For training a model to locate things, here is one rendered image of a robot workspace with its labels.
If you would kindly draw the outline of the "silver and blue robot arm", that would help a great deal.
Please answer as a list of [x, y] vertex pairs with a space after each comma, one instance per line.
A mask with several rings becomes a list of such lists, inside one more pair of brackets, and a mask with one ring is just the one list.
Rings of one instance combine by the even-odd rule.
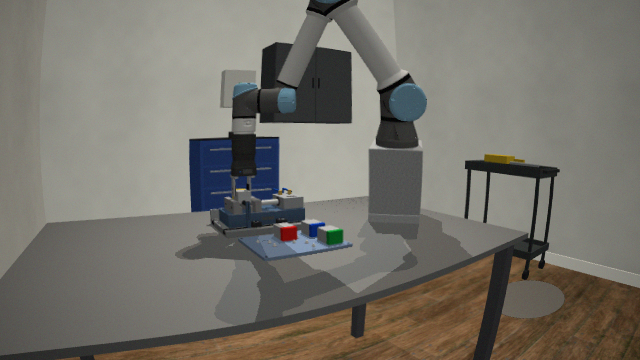
[[[408, 71], [400, 69], [357, 3], [358, 0], [310, 0], [307, 16], [274, 88], [258, 89], [255, 83], [236, 84], [232, 119], [256, 119], [256, 113], [294, 112], [298, 85], [327, 23], [334, 19], [377, 81], [380, 125], [376, 145], [394, 149], [417, 147], [414, 121], [426, 110], [426, 96]], [[282, 89], [276, 90], [279, 88]]]

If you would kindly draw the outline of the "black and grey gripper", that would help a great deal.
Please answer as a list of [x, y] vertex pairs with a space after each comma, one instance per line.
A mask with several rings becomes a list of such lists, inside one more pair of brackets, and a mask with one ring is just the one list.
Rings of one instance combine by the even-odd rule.
[[251, 191], [251, 178], [255, 178], [257, 175], [256, 134], [253, 134], [255, 131], [256, 119], [232, 119], [232, 132], [228, 132], [228, 139], [232, 139], [233, 161], [230, 177], [232, 178], [232, 196], [234, 197], [236, 196], [235, 179], [247, 176], [247, 190]]

